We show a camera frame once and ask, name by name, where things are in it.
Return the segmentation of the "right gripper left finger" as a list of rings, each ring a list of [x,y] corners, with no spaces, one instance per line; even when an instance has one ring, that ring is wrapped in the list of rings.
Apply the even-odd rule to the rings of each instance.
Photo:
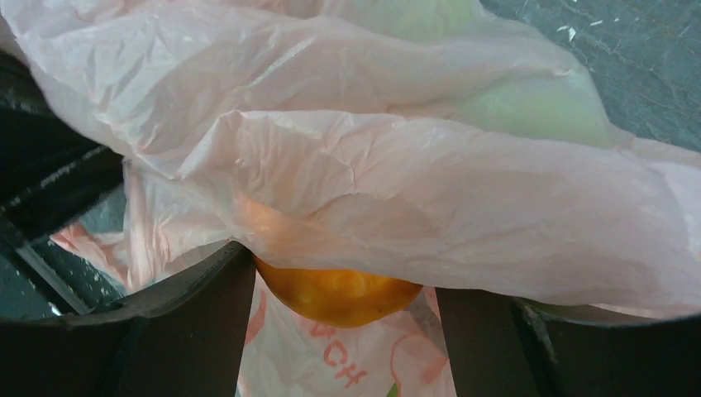
[[[233,396],[253,298],[251,252],[205,260],[84,315],[1,322],[4,396]]]

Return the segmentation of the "pink plastic bag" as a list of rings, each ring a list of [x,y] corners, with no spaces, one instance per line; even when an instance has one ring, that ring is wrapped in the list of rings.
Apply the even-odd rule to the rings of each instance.
[[[239,242],[357,270],[662,318],[700,310],[700,157],[482,130],[509,78],[587,74],[536,31],[448,1],[4,1],[51,109],[125,157],[115,253],[140,289]]]

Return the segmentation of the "fake orange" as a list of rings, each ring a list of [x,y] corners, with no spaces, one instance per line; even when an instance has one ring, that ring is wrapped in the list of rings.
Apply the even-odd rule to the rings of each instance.
[[[285,306],[307,319],[357,328],[404,310],[423,286],[357,270],[280,269],[255,257],[258,273]]]

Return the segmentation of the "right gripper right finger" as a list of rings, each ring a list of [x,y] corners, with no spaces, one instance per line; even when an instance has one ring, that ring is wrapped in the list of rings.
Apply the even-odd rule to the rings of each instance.
[[[459,396],[697,396],[700,318],[438,289]]]

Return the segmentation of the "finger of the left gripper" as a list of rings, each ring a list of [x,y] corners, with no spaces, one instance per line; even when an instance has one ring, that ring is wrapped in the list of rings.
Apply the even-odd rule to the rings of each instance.
[[[122,187],[122,158],[50,110],[29,69],[1,55],[1,315],[87,313],[119,289],[52,236]]]

